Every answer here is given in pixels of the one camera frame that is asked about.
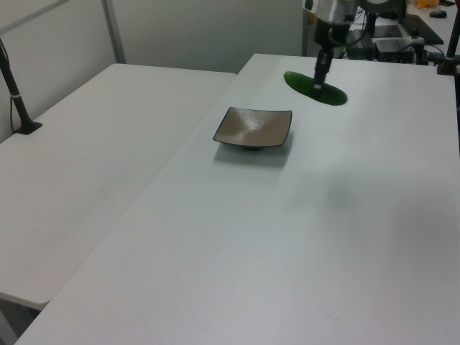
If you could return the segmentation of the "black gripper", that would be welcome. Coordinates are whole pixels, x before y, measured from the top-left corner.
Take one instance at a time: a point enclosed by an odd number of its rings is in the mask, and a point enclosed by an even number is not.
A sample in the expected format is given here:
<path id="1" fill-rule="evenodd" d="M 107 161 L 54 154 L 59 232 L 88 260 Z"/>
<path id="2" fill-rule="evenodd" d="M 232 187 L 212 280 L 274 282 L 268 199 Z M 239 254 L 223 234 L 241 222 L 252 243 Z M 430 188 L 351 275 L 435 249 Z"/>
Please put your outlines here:
<path id="1" fill-rule="evenodd" d="M 342 47 L 347 43 L 351 23 L 330 23 L 319 19 L 316 24 L 313 40 L 321 46 L 319 50 L 315 75 L 313 78 L 313 95 L 320 96 L 327 73 L 333 59 L 333 48 Z"/>

